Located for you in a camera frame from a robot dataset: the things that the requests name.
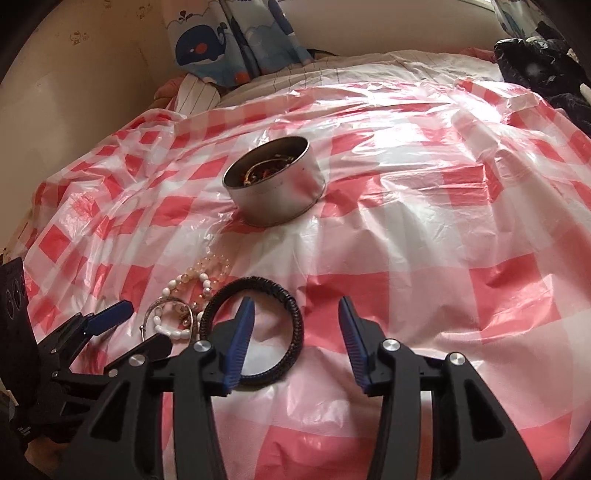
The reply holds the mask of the red white checkered plastic sheet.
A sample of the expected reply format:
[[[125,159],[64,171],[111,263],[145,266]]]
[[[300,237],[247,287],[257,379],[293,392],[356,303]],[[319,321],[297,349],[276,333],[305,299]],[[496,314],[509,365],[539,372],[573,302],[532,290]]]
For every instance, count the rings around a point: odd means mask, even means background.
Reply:
[[[325,194],[250,227],[222,176],[287,135],[310,141]],[[38,337],[120,299],[143,312],[211,252],[294,295],[297,364],[214,403],[232,479],[366,477],[380,403],[353,379],[342,296],[421,354],[464,353],[544,478],[590,420],[590,140],[518,86],[368,81],[149,111],[39,186],[14,251]]]

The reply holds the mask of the round silver metal tin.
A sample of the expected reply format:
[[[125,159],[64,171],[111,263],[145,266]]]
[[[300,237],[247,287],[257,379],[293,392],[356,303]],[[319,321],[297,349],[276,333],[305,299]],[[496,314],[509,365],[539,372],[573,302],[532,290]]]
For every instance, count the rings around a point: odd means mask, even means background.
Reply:
[[[226,170],[222,185],[246,224],[270,227],[311,209],[325,191],[325,177],[311,142],[286,136],[242,155]]]

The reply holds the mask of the blue whale curtain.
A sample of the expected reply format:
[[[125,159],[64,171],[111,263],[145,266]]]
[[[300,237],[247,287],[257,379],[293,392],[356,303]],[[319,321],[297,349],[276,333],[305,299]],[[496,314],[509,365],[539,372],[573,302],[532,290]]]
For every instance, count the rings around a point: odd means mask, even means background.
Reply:
[[[312,61],[276,0],[177,0],[161,8],[176,65],[205,83],[233,89]]]

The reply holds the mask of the pink pillow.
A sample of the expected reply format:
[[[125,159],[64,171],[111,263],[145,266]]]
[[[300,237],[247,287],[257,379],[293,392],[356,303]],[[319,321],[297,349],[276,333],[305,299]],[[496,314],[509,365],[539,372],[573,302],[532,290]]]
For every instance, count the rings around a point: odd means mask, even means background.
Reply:
[[[174,111],[176,109],[177,96],[185,74],[174,77],[161,85],[153,95],[149,109],[165,109]]]

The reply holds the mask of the silver metal bangle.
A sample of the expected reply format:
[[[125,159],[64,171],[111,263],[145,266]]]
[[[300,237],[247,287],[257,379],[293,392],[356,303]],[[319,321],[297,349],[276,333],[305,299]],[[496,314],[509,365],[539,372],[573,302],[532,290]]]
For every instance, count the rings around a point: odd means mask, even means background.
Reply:
[[[150,334],[167,337],[172,342],[188,342],[198,326],[198,315],[183,299],[163,296],[150,304],[139,326],[140,339]]]

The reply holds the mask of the black jacket pile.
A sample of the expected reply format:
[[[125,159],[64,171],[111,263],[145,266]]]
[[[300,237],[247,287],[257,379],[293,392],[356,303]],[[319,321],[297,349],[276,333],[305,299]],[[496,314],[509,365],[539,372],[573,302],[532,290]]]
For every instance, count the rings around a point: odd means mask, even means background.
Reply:
[[[499,41],[493,50],[506,82],[530,89],[590,136],[590,79],[570,46],[544,21],[533,36]]]

